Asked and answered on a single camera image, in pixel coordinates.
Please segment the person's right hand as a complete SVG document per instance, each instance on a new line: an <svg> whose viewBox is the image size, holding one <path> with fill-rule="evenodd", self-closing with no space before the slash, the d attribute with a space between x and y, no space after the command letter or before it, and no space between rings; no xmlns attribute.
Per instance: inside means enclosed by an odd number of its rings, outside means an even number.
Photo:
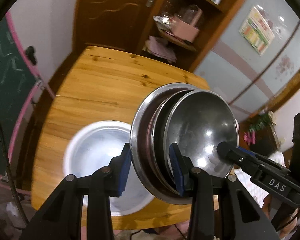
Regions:
<svg viewBox="0 0 300 240"><path fill-rule="evenodd" d="M270 218L270 204L271 204L271 195L267 195L263 200L263 206L262 206L262 211L265 213L267 218ZM290 222L293 219L293 217L297 215L297 213L298 213L298 209L295 209L293 213L286 216L284 220L281 220L280 226ZM297 224L297 219L295 218L287 226L285 226L279 231L279 237L281 239L287 237L288 234L296 227L296 224Z"/></svg>

